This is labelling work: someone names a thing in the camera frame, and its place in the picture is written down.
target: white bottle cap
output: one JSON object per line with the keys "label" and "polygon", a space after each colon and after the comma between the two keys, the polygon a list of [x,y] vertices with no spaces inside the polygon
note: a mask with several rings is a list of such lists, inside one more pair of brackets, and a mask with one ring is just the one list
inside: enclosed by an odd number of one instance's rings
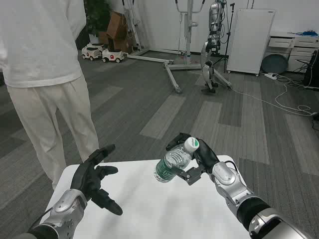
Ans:
{"label": "white bottle cap", "polygon": [[184,147],[185,149],[190,152],[193,153],[195,150],[198,149],[199,147],[199,142],[196,138],[194,137],[189,137],[185,143],[184,143]]}

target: beige pants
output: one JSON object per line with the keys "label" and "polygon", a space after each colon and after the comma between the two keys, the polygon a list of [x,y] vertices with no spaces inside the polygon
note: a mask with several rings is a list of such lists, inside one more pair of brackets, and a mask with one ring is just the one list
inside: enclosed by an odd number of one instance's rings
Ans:
{"label": "beige pants", "polygon": [[55,189],[66,167],[57,109],[73,134],[82,161],[99,148],[84,76],[55,86],[7,88],[42,168]]}

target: white wall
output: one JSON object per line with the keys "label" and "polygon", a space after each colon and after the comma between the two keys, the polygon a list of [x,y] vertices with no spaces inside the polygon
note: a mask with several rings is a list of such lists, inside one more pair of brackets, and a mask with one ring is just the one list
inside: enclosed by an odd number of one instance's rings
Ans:
{"label": "white wall", "polygon": [[[113,10],[123,12],[121,0],[109,0]],[[194,0],[194,9],[201,5],[201,0]],[[228,17],[230,21],[231,7],[235,2],[236,9],[246,8],[247,0],[228,0]],[[203,10],[193,15],[193,21],[199,26],[192,29],[191,50],[200,52],[208,35],[208,10],[212,0],[206,0]],[[187,0],[178,0],[179,8],[187,9]],[[136,18],[143,24],[140,25],[144,45],[174,49],[178,48],[179,13],[176,10],[174,0],[135,0]],[[255,0],[254,8],[275,9],[276,15],[272,30],[284,32],[299,32],[308,29],[319,31],[319,0]],[[185,49],[184,20],[181,26],[181,49]],[[224,53],[226,45],[222,45],[221,53]]]}

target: toy car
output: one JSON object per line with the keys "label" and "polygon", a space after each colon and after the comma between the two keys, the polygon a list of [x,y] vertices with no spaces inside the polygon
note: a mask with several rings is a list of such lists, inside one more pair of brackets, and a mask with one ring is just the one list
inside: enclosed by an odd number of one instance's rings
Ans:
{"label": "toy car", "polygon": [[102,61],[115,61],[116,63],[120,63],[124,59],[123,51],[115,50],[114,52],[110,52],[108,49],[105,49],[102,52]]}
{"label": "toy car", "polygon": [[83,47],[82,49],[82,58],[90,59],[93,61],[94,59],[100,58],[102,56],[101,51],[96,47]]}
{"label": "toy car", "polygon": [[98,48],[101,53],[104,50],[104,43],[89,43],[86,46],[87,47]]}

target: plastic water bottle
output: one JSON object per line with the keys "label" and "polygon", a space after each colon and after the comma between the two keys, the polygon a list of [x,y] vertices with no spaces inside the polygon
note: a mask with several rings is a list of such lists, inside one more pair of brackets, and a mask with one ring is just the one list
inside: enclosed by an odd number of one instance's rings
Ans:
{"label": "plastic water bottle", "polygon": [[172,180],[176,174],[171,171],[172,167],[184,169],[192,159],[193,152],[199,147],[199,142],[194,137],[189,137],[185,143],[179,144],[166,153],[164,158],[156,165],[154,170],[155,178],[167,183]]}

